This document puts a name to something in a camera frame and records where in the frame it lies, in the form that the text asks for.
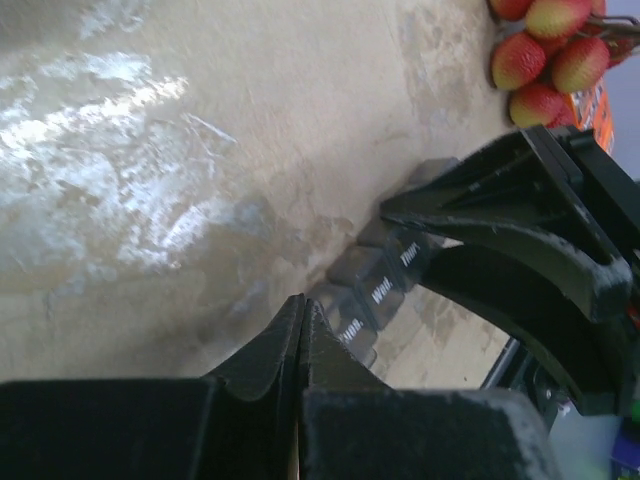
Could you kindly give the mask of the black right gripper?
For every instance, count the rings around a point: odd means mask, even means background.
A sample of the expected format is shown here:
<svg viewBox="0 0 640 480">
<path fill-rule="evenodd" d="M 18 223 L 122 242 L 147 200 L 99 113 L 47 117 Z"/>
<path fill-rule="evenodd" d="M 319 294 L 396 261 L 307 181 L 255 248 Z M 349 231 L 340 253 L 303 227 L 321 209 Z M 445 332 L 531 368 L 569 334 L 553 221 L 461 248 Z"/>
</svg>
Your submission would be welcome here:
<svg viewBox="0 0 640 480">
<path fill-rule="evenodd" d="M 439 250 L 420 284 L 518 339 L 581 414 L 639 418 L 639 182 L 591 130 L 513 131 L 380 214 L 483 246 Z"/>
</svg>

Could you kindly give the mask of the grey weekly pill organizer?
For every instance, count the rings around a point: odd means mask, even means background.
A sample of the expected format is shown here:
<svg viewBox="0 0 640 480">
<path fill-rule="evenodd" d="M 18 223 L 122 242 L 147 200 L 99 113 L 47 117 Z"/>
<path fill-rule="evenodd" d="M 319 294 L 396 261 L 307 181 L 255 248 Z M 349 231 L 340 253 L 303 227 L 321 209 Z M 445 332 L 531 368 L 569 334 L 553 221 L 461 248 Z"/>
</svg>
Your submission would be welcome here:
<svg viewBox="0 0 640 480">
<path fill-rule="evenodd" d="M 360 363 L 373 365 L 378 334 L 445 244 L 441 236 L 386 223 L 375 213 L 310 289 L 333 334 Z"/>
</svg>

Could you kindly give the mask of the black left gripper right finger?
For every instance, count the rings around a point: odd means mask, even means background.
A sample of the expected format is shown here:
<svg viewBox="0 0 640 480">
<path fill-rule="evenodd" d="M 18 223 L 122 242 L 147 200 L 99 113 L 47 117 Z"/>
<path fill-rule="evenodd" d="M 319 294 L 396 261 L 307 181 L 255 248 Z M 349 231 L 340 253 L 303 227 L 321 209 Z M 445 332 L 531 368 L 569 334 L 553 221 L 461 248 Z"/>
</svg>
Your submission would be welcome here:
<svg viewBox="0 0 640 480">
<path fill-rule="evenodd" d="M 558 479 L 546 426 L 505 389 L 396 390 L 307 303 L 299 420 L 304 479 Z"/>
</svg>

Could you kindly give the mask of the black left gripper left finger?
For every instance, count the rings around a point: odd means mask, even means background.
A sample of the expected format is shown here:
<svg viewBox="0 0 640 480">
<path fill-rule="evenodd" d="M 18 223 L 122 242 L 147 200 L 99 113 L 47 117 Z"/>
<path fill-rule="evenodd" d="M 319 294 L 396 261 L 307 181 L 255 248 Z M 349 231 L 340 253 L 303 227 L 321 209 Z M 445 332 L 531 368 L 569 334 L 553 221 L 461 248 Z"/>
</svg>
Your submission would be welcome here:
<svg viewBox="0 0 640 480">
<path fill-rule="evenodd" d="M 197 378 L 12 381 L 5 479 L 288 479 L 305 299 Z"/>
</svg>

